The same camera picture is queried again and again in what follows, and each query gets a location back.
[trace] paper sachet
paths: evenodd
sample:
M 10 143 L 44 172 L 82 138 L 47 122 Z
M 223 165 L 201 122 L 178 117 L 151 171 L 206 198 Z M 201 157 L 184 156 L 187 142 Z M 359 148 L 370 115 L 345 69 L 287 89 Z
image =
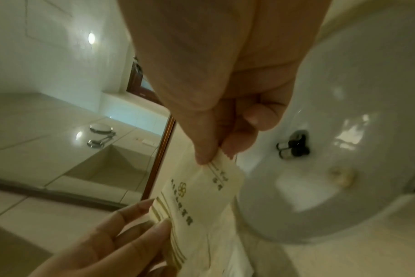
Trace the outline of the paper sachet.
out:
M 221 151 L 204 166 L 196 163 L 192 147 L 185 151 L 149 211 L 155 223 L 171 219 L 171 238 L 163 251 L 168 264 L 181 270 L 197 255 L 204 269 L 210 267 L 209 230 L 243 182 L 244 174 Z

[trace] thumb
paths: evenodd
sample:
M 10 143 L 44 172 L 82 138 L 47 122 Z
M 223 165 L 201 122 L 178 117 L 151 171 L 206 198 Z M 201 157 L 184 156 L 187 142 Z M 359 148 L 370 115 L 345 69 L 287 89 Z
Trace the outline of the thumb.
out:
M 85 276 L 138 276 L 159 253 L 170 233 L 170 220 L 161 221 L 138 239 L 87 268 L 89 274 Z
M 210 162 L 218 151 L 214 112 L 212 110 L 185 111 L 174 113 L 173 116 L 194 143 L 197 163 L 203 165 Z

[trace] hand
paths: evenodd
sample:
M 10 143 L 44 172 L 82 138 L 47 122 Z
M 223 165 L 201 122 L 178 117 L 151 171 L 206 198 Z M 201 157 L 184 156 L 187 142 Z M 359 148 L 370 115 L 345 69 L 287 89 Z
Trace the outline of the hand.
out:
M 119 4 L 144 73 L 205 164 L 279 123 L 330 0 Z
M 152 199 L 145 200 L 112 213 L 78 243 L 43 263 L 30 277 L 176 276 L 173 267 L 149 272 L 163 260 L 160 249 L 170 237 L 168 220 L 154 226 L 145 222 L 120 234 L 128 223 L 146 214 L 152 203 Z

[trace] person's right hand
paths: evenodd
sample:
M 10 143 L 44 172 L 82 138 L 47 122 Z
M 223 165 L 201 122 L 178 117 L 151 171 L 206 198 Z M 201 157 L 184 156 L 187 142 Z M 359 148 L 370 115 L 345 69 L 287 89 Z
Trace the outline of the person's right hand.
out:
M 209 162 L 280 121 L 330 0 L 119 0 L 153 89 Z

